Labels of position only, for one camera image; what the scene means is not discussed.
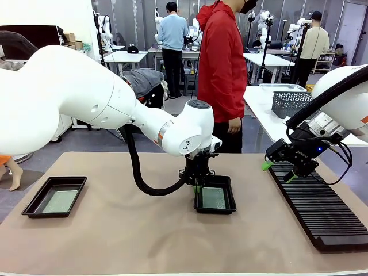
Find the person's right hand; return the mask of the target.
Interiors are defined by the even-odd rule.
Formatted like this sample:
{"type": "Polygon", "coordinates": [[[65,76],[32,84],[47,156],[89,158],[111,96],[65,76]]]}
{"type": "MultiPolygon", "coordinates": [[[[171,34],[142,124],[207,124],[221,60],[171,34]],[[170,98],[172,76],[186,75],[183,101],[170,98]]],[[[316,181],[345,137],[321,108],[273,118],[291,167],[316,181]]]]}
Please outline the person's right hand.
{"type": "Polygon", "coordinates": [[[231,119],[228,121],[228,133],[236,134],[239,133],[242,129],[242,120],[240,117],[231,119]]]}

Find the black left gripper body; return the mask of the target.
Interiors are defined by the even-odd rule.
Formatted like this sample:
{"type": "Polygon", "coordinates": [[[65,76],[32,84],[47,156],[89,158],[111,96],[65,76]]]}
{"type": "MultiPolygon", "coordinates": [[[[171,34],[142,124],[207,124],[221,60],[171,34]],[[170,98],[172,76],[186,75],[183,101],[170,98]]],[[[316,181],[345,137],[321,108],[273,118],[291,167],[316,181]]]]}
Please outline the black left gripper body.
{"type": "Polygon", "coordinates": [[[199,152],[192,152],[185,155],[186,168],[190,169],[191,175],[198,178],[199,174],[204,171],[208,171],[209,159],[215,158],[216,153],[212,153],[209,149],[205,149],[199,152]]]}

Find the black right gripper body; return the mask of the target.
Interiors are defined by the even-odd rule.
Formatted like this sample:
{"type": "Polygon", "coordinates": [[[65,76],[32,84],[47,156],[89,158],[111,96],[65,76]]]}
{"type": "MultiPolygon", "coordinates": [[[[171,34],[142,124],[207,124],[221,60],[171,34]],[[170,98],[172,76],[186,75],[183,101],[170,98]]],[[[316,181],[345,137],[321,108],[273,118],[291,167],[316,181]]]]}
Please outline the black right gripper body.
{"type": "Polygon", "coordinates": [[[317,137],[303,122],[292,133],[288,126],[286,134],[290,143],[285,146],[283,158],[293,165],[293,173],[311,173],[319,163],[316,158],[331,147],[330,143],[317,137]]]}

